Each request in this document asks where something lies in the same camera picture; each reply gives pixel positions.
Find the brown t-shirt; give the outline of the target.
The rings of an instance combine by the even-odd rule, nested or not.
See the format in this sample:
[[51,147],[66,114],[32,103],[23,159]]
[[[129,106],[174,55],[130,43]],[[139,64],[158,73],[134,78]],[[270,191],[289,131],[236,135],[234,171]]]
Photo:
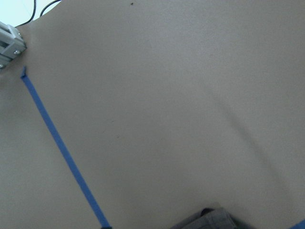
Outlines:
[[175,223],[170,229],[256,229],[224,208],[203,208]]

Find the aluminium frame post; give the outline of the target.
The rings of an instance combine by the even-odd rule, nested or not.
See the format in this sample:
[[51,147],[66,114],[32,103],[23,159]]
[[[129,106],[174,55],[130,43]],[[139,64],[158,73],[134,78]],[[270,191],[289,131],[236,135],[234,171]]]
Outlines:
[[0,23],[0,70],[27,49],[20,31],[9,24]]

